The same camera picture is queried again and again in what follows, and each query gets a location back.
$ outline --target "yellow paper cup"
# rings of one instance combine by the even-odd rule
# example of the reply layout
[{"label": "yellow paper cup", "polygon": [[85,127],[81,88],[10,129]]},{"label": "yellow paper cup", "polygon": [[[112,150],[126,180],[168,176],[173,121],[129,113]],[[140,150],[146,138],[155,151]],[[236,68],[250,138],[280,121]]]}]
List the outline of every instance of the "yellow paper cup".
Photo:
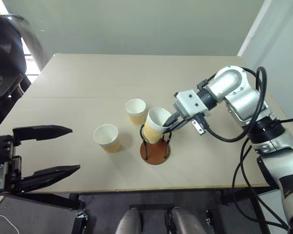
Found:
[{"label": "yellow paper cup", "polygon": [[126,111],[129,115],[130,121],[135,125],[141,125],[145,122],[146,103],[141,99],[132,99],[126,103]]},{"label": "yellow paper cup", "polygon": [[171,116],[167,110],[154,107],[149,110],[146,123],[143,128],[143,136],[147,142],[155,144],[163,136],[168,127],[163,127],[166,120]]},{"label": "yellow paper cup", "polygon": [[93,133],[93,139],[106,152],[115,153],[119,149],[118,129],[112,124],[104,124]]}]

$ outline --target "beige tabletop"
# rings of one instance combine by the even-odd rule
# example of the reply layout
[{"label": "beige tabletop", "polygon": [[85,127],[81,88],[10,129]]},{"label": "beige tabletop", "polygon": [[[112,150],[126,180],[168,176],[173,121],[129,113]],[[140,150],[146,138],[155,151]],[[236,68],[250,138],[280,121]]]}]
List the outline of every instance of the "beige tabletop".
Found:
[{"label": "beige tabletop", "polygon": [[[148,108],[158,106],[173,113],[174,92],[195,89],[199,81],[228,64],[244,65],[239,57],[56,55],[4,120],[0,135],[31,125],[73,130],[17,147],[23,176],[53,166],[81,165],[73,175],[39,192],[230,187],[243,141],[225,143],[208,133],[199,136],[187,124],[173,132],[170,158],[153,166],[141,159],[139,126],[132,125],[125,112],[129,99],[142,98]],[[267,100],[274,113],[285,118],[269,95]],[[242,131],[223,104],[211,111],[207,121],[224,137]],[[115,154],[104,152],[93,140],[93,131],[104,123],[119,129],[122,146]],[[293,126],[288,127],[293,133]],[[256,158],[251,151],[245,161],[246,174],[254,186],[266,185]],[[236,183],[245,186],[240,173]]]}]

